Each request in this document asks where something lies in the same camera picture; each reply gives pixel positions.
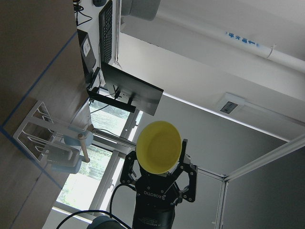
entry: black monitor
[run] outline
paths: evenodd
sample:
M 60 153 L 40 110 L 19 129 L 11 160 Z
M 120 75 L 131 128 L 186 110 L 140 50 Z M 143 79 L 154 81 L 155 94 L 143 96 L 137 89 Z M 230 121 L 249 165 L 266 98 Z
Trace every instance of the black monitor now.
M 147 114 L 155 114 L 163 89 L 104 62 L 101 69 L 109 94 L 115 99 L 89 93 L 91 97 L 129 112 L 134 112 L 137 108 Z

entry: white ceiling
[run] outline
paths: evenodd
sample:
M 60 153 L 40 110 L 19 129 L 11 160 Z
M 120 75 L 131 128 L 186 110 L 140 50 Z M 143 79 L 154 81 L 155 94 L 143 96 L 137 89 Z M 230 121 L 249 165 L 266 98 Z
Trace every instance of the white ceiling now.
M 305 122 L 305 75 L 181 27 L 162 15 L 209 24 L 305 60 L 305 1 L 162 0 L 153 21 L 125 17 L 124 71 L 180 99 L 216 111 L 225 92 Z M 304 125 L 249 107 L 231 118 L 292 139 Z

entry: black keyboard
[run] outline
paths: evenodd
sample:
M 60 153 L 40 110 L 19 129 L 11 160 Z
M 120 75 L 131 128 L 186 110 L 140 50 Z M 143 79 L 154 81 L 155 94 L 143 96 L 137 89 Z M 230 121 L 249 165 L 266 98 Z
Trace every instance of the black keyboard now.
M 109 63 L 112 55 L 112 1 L 99 14 L 101 62 Z

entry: gray chair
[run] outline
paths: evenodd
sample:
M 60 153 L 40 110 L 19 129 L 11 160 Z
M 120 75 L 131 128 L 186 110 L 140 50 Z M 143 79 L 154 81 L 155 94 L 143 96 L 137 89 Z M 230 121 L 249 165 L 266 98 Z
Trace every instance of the gray chair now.
M 131 15 L 152 21 L 158 11 L 161 0 L 122 0 L 122 16 Z

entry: yellow cup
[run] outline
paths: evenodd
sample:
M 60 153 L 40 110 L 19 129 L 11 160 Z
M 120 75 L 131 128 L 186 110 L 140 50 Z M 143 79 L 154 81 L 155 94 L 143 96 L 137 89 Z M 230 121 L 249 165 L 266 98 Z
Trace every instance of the yellow cup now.
M 143 169 L 149 173 L 161 174 L 176 164 L 181 148 L 181 137 L 176 127 L 166 121 L 157 121 L 142 130 L 136 154 Z

